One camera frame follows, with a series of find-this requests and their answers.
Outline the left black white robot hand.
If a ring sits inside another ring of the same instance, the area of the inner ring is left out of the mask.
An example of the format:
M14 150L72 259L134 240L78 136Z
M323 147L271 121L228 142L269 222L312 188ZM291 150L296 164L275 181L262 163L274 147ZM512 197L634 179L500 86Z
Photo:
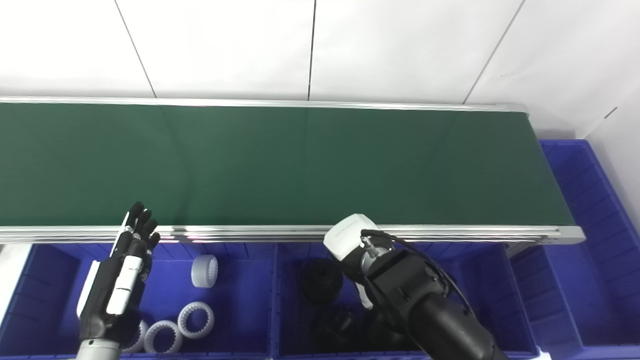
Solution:
M80 342L108 341L122 347L137 334L153 250L161 238L157 226L142 202L126 212L110 255L97 264L78 316Z

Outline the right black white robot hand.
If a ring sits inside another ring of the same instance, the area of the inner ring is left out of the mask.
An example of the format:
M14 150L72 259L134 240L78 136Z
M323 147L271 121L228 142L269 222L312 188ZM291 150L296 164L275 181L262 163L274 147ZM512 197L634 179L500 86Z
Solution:
M322 243L343 275L354 283L361 305L372 310L374 304L366 294L365 275L381 253L370 236L362 235L363 230L378 231L379 228L366 215L352 214L330 228Z

